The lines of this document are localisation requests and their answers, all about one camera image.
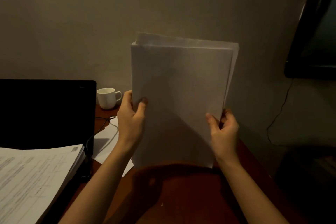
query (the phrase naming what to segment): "reddish-brown table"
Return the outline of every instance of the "reddish-brown table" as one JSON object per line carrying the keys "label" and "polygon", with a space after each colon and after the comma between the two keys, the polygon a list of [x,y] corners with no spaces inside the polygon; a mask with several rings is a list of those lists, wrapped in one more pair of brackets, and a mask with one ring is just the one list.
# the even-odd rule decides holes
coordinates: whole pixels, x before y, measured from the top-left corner
{"label": "reddish-brown table", "polygon": [[[96,117],[116,115],[96,106]],[[96,131],[104,120],[96,119]],[[306,223],[242,141],[241,164],[290,223]],[[97,171],[100,163],[93,161]],[[71,202],[86,184],[80,185]],[[120,181],[104,223],[246,223],[220,169],[168,165],[132,168]]]}

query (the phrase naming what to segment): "stack of paper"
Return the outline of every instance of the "stack of paper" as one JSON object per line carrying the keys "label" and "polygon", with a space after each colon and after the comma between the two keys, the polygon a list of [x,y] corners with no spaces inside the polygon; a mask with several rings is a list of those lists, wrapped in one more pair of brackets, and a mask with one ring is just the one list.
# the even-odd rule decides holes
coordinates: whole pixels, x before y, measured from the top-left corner
{"label": "stack of paper", "polygon": [[40,150],[0,148],[0,223],[36,223],[84,158],[82,144]]}
{"label": "stack of paper", "polygon": [[[103,164],[116,145],[118,137],[118,117],[115,117],[110,120],[110,124],[106,126],[105,129],[94,136],[92,157],[99,163]],[[130,159],[123,173],[123,177],[132,167],[133,162],[132,159]]]}
{"label": "stack of paper", "polygon": [[135,167],[192,163],[212,167],[207,112],[220,119],[237,43],[138,33],[131,45],[133,107],[147,97],[146,130]]}

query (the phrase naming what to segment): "black laptop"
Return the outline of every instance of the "black laptop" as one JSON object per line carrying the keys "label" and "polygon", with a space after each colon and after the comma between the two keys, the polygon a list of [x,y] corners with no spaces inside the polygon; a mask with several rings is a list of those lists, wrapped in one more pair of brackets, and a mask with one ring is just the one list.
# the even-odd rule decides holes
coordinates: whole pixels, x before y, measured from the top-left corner
{"label": "black laptop", "polygon": [[[0,79],[0,147],[85,145],[94,134],[95,104],[93,80]],[[86,151],[92,155],[93,140]]]}

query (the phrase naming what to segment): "person's right arm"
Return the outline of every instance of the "person's right arm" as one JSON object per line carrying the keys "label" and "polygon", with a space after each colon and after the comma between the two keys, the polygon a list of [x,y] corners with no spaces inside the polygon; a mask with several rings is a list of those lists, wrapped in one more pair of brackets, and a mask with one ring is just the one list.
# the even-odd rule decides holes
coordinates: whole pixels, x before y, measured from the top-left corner
{"label": "person's right arm", "polygon": [[232,112],[225,110],[219,121],[206,115],[210,126],[211,144],[216,160],[225,175],[241,210],[249,224],[288,224],[255,181],[239,162],[236,152],[239,125]]}

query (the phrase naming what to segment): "mug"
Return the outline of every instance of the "mug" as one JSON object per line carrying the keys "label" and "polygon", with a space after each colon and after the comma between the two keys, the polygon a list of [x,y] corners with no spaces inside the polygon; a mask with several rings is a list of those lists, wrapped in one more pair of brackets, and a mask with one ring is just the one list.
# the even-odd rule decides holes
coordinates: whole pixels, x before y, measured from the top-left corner
{"label": "mug", "polygon": [[[120,94],[120,98],[116,99],[116,94]],[[108,110],[115,107],[116,102],[123,97],[123,94],[120,91],[116,92],[114,88],[103,88],[97,90],[97,97],[100,107]]]}

